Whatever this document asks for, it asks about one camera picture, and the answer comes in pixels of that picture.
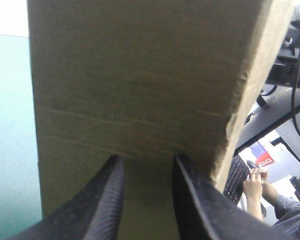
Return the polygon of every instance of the black keyboard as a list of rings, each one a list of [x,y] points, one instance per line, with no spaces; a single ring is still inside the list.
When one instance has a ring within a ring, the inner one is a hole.
[[[248,166],[239,155],[233,157],[223,194],[236,205],[244,191],[243,183],[247,179],[249,171]]]

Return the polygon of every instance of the gray shirt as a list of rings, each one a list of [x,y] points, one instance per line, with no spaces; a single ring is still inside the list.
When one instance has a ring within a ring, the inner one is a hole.
[[[300,239],[300,202],[279,194],[274,211],[279,220],[272,227]]]

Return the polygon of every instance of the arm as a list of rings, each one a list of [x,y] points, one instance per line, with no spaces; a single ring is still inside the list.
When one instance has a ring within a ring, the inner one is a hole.
[[[278,192],[268,181],[265,181],[262,185],[262,197],[272,206],[276,205]]]
[[[263,221],[260,199],[262,195],[261,175],[252,173],[243,183],[243,191],[246,195],[247,212],[256,219]]]
[[[267,181],[268,171],[266,169],[252,169],[250,175],[251,173],[261,175],[262,196],[268,203],[274,206],[277,219],[283,217],[291,209],[300,208],[300,202],[278,194],[275,187]]]

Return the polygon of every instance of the sleeve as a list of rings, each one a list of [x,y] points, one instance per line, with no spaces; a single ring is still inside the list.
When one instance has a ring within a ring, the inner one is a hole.
[[[295,208],[300,208],[300,202],[279,194],[274,206],[275,216],[277,219],[280,219],[287,212]]]

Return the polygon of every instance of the cardboard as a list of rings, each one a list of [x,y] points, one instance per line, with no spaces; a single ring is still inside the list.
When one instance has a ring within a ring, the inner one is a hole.
[[[119,239],[178,239],[173,155],[222,190],[290,0],[28,2],[42,209],[126,156]]]

